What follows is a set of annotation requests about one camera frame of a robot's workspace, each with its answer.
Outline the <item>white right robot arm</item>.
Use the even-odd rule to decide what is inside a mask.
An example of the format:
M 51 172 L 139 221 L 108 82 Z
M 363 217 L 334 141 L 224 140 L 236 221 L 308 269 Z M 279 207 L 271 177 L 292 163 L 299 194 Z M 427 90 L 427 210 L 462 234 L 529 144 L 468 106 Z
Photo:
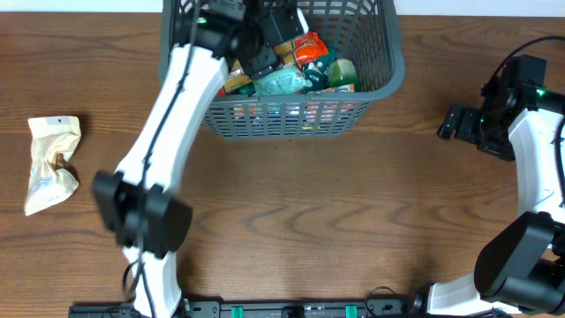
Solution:
M 510 317 L 564 312 L 564 97 L 544 85 L 546 61 L 514 49 L 482 87 L 480 109 L 455 106 L 438 129 L 516 166 L 516 220 L 474 270 L 407 304 L 393 291 L 361 304 L 225 305 L 222 317 Z

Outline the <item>green coffee sachet bag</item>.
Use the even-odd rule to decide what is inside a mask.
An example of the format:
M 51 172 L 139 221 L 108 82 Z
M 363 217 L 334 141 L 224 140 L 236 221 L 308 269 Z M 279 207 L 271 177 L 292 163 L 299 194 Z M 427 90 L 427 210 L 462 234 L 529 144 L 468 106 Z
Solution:
M 285 66 L 295 65 L 304 74 L 305 78 L 313 84 L 311 87 L 303 89 L 300 94 L 329 88 L 328 68 L 335 61 L 336 53 L 335 47 L 330 45 L 327 54 L 317 56 L 315 60 L 302 64 L 297 61 L 293 53 L 282 55 Z M 253 82 L 239 88 L 238 93 L 240 95 L 257 95 Z

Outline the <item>colourful tissue multipack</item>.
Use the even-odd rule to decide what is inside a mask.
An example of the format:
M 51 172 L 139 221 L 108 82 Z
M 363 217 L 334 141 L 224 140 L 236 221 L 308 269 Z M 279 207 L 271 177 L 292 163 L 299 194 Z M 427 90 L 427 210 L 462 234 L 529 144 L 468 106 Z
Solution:
M 319 93 L 353 93 L 355 91 L 354 84 L 346 84 L 338 87 L 329 87 L 319 90 Z

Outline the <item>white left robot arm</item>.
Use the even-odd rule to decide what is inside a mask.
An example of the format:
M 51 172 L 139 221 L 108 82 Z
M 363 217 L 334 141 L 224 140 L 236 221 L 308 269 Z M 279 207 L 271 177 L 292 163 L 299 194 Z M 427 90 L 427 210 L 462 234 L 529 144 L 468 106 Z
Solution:
M 192 144 L 230 67 L 239 63 L 255 79 L 267 75 L 282 64 L 275 46 L 308 30 L 293 1 L 163 3 L 160 93 L 127 155 L 93 181 L 102 220 L 128 261 L 122 285 L 129 315 L 185 312 L 177 250 L 192 209 L 177 194 Z

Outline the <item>green lid jar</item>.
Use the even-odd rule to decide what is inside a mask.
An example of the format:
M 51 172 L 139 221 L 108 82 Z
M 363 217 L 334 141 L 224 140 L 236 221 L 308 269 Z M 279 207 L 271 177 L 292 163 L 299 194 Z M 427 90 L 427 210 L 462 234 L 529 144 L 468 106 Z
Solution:
M 347 58 L 338 58 L 329 66 L 328 83 L 331 87 L 353 84 L 356 92 L 361 90 L 355 65 Z

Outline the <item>red spaghetti packet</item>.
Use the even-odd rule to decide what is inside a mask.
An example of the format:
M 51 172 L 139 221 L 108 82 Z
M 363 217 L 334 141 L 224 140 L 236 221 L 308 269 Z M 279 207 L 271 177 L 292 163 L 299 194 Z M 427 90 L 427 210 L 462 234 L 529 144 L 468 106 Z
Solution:
M 309 32 L 292 42 L 285 42 L 274 47 L 274 51 L 283 62 L 283 55 L 293 53 L 297 61 L 302 64 L 316 59 L 317 56 L 328 53 L 328 46 L 321 40 L 316 32 Z M 230 67 L 230 73 L 224 86 L 218 91 L 217 96 L 239 95 L 238 89 L 252 83 L 249 76 L 244 74 L 240 62 L 235 59 Z

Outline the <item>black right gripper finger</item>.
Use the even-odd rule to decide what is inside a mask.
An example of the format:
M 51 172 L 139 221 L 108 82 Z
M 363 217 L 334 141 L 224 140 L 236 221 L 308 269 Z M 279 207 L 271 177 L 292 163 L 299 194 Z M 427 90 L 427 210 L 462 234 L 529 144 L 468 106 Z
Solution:
M 475 108 L 462 108 L 457 121 L 455 138 L 478 145 L 480 142 L 481 113 Z
M 442 139 L 449 141 L 451 140 L 455 130 L 459 127 L 461 116 L 463 114 L 463 108 L 460 106 L 452 106 L 447 115 L 445 116 L 442 124 L 437 130 L 437 136 Z

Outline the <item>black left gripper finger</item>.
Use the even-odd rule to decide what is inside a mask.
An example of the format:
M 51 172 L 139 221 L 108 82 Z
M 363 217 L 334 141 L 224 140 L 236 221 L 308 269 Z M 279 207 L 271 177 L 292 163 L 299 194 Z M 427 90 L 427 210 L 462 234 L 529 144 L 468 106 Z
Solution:
M 284 62 L 276 55 L 273 47 L 264 44 L 254 56 L 242 57 L 240 65 L 246 76 L 252 80 L 258 80 L 281 69 Z
M 294 41 L 309 32 L 305 15 L 297 7 L 277 7 L 262 12 L 258 25 L 264 41 L 270 46 L 278 46 Z

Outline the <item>mint green snack packet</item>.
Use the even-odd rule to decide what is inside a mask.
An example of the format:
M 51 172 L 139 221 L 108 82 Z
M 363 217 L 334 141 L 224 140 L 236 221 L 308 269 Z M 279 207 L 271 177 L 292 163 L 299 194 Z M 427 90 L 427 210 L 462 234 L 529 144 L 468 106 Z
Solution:
M 253 85 L 258 95 L 292 95 L 313 84 L 295 65 L 290 65 L 255 80 Z

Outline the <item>beige paper snack bag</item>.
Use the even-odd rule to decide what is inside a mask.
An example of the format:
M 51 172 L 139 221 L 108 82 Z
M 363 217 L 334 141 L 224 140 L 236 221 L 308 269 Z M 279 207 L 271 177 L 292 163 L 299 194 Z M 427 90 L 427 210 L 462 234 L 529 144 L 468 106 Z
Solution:
M 68 163 L 81 130 L 74 116 L 33 117 L 27 123 L 32 134 L 32 163 L 24 211 L 30 216 L 67 200 L 79 187 Z

